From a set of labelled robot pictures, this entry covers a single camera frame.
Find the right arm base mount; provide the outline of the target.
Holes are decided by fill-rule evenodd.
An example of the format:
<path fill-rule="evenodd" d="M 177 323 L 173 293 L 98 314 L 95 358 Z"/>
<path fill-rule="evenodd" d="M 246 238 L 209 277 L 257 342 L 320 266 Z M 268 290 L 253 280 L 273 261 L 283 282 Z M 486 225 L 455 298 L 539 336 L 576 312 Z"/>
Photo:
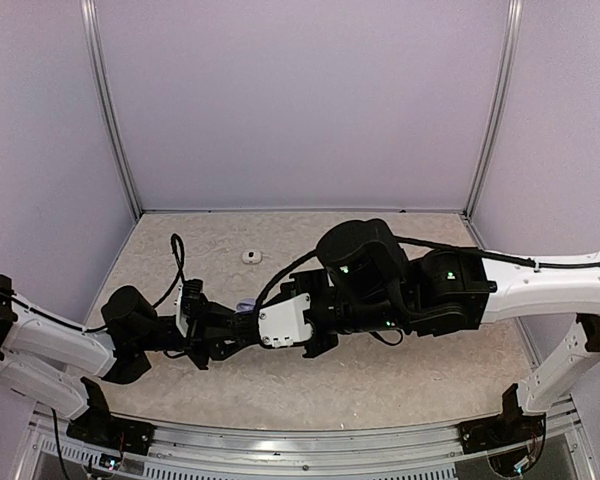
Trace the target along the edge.
<path fill-rule="evenodd" d="M 518 400 L 518 384 L 512 384 L 502 394 L 501 412 L 457 425 L 464 454 L 497 449 L 541 436 L 546 414 L 524 413 Z"/>

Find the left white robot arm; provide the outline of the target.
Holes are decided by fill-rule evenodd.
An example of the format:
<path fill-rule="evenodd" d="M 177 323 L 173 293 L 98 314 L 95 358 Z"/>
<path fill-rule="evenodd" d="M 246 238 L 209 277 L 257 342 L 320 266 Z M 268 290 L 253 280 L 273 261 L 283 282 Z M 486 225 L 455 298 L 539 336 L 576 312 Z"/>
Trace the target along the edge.
<path fill-rule="evenodd" d="M 176 312 L 162 315 L 134 286 L 118 288 L 87 327 L 19 297 L 0 275 L 0 383 L 48 406 L 101 445 L 120 424 L 100 385 L 129 385 L 151 368 L 151 352 L 189 358 L 204 370 L 259 341 L 258 313 L 210 301 L 198 279 L 186 282 Z"/>

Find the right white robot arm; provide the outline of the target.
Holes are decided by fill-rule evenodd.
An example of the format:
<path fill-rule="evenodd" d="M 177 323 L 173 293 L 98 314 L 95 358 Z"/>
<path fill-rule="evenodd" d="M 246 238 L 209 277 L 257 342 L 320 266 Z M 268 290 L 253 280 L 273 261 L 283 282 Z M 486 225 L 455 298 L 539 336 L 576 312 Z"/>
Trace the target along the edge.
<path fill-rule="evenodd" d="M 514 317 L 574 314 L 561 344 L 504 394 L 502 413 L 491 423 L 503 444 L 515 442 L 530 416 L 547 412 L 600 362 L 600 251 L 542 260 L 436 244 L 412 260 L 404 243 L 380 219 L 330 229 L 314 251 L 317 286 L 276 318 L 280 333 L 271 344 L 301 345 L 314 357 L 344 334 L 442 336 Z"/>

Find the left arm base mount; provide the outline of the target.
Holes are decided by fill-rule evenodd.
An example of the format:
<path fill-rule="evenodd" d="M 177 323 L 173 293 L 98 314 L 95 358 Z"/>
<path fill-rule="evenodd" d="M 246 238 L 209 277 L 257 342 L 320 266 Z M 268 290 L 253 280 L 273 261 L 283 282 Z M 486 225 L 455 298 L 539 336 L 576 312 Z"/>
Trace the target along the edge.
<path fill-rule="evenodd" d="M 120 453 L 146 456 L 155 426 L 112 415 L 100 386 L 86 377 L 81 379 L 81 383 L 86 388 L 88 408 L 75 420 L 69 421 L 66 435 Z"/>

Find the purple round earbud case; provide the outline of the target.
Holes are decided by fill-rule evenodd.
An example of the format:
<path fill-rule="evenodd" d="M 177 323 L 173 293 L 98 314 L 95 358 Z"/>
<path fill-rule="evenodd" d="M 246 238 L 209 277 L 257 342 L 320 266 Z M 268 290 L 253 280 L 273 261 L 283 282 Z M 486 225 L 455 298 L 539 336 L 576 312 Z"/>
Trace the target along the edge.
<path fill-rule="evenodd" d="M 246 298 L 240 300 L 236 305 L 236 311 L 238 313 L 249 313 L 255 308 L 256 300 L 253 298 Z"/>

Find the white earbud charging case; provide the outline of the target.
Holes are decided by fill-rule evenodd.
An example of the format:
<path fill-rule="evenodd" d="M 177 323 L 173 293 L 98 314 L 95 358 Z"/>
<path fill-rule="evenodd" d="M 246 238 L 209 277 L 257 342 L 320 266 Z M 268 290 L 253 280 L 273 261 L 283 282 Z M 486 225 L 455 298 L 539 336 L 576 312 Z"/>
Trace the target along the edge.
<path fill-rule="evenodd" d="M 241 260 L 247 265 L 259 264 L 263 259 L 262 252 L 259 250 L 246 250 L 241 255 Z"/>

